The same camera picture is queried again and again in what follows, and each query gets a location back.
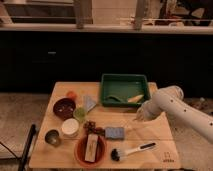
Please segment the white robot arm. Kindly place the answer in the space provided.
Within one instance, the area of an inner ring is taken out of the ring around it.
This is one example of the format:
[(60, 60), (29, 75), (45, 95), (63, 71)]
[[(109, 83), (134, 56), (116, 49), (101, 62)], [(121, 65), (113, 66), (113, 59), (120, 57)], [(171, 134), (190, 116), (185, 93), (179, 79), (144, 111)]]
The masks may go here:
[(213, 143), (213, 117), (195, 109), (183, 101), (183, 90), (168, 86), (156, 90), (152, 97), (137, 110), (136, 120), (151, 121), (162, 112), (172, 114)]

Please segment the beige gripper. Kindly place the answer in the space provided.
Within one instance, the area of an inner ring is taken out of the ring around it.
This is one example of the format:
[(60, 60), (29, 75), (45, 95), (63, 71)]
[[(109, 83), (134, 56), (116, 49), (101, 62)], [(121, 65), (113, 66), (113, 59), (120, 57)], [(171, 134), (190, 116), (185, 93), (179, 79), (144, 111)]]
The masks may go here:
[(136, 119), (138, 121), (149, 121), (150, 120), (149, 111), (147, 110), (146, 106), (141, 106), (137, 110)]

